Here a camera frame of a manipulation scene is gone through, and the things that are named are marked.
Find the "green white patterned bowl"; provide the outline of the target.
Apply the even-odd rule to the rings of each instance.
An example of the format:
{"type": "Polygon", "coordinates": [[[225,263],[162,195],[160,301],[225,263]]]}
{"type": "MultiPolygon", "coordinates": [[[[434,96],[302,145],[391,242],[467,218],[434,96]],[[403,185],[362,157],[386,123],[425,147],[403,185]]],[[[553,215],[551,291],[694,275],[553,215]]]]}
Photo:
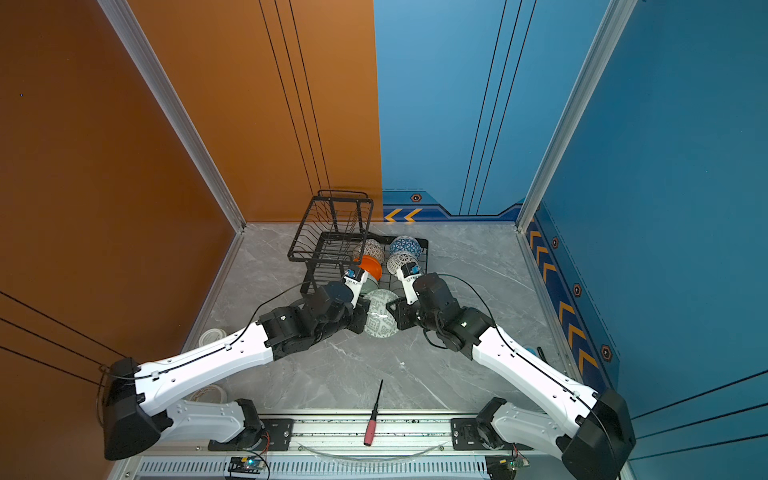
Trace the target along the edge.
{"type": "Polygon", "coordinates": [[[398,299],[398,295],[386,289],[377,289],[366,295],[369,301],[364,332],[373,338],[384,339],[394,336],[397,321],[387,310],[387,305],[398,299]]]}

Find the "orange bowl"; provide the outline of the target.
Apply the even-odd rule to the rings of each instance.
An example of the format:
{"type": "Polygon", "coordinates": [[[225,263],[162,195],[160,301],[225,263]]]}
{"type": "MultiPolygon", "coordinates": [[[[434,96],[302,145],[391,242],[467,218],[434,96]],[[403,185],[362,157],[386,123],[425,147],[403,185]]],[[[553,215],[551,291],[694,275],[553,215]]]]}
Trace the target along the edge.
{"type": "Polygon", "coordinates": [[[361,269],[366,271],[370,277],[372,277],[376,282],[379,282],[382,277],[382,265],[379,260],[376,258],[370,256],[370,255],[363,255],[361,257],[359,266],[361,269]]]}

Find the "white maroon patterned bowl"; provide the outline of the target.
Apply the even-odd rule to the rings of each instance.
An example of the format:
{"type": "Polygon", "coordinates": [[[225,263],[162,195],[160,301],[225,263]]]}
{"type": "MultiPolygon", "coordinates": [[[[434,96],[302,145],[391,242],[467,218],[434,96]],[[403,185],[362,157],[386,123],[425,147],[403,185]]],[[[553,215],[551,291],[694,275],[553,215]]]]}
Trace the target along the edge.
{"type": "Polygon", "coordinates": [[[397,276],[397,272],[408,263],[417,263],[417,258],[410,252],[403,251],[391,254],[386,266],[392,276],[397,276]]]}

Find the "beige brown patterned bowl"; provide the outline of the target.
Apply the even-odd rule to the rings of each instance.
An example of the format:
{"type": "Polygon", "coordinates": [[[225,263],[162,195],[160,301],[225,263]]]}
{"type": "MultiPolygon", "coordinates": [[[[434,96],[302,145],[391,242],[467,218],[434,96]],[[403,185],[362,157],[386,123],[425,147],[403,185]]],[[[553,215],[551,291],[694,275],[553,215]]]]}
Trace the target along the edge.
{"type": "Polygon", "coordinates": [[[385,250],[380,242],[368,238],[364,242],[357,244],[353,249],[353,258],[361,259],[363,256],[369,256],[382,263],[385,260],[385,250]]]}

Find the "blue triangle patterned bowl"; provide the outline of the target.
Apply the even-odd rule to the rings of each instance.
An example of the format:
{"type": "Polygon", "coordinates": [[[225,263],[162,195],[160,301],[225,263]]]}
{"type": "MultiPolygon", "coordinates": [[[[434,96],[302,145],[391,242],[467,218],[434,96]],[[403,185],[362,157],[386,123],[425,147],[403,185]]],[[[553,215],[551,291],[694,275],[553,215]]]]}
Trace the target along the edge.
{"type": "Polygon", "coordinates": [[[408,253],[415,258],[418,258],[422,253],[422,246],[419,241],[411,236],[401,235],[396,237],[389,244],[389,252],[391,255],[399,253],[408,253]]]}

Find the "mint green bowl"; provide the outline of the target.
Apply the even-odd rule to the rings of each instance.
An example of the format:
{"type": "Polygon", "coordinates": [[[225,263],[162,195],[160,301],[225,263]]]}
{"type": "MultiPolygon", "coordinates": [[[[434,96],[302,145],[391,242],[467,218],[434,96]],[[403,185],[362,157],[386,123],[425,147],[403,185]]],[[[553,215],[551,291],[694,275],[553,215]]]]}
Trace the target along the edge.
{"type": "Polygon", "coordinates": [[[378,281],[374,278],[369,276],[362,284],[360,295],[366,296],[369,293],[377,290],[379,288],[378,281]]]}

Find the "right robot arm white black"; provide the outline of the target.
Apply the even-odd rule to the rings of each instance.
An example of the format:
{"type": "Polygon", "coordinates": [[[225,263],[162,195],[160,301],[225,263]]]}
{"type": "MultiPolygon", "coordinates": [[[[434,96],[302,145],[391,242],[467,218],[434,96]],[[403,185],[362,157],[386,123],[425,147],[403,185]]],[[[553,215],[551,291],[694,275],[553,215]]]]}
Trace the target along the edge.
{"type": "Polygon", "coordinates": [[[489,401],[476,422],[491,449],[522,444],[559,459],[576,479],[618,479],[636,445],[625,399],[568,377],[513,340],[490,310],[463,307],[436,273],[400,274],[394,316],[500,375],[537,406],[489,401]]]}

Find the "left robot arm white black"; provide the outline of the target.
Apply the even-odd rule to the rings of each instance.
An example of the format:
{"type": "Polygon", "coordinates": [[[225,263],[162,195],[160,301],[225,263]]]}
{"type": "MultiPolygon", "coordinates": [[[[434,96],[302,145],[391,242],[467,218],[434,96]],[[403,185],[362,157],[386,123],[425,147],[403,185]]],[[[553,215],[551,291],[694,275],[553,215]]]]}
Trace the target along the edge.
{"type": "Polygon", "coordinates": [[[352,279],[333,281],[195,350],[144,364],[132,358],[115,362],[106,370],[100,396],[105,458],[126,459],[169,441],[212,440],[230,448],[254,444],[263,424],[252,401],[200,403],[188,401],[188,395],[306,351],[341,329],[362,332],[365,316],[355,310],[361,289],[352,279]]]}

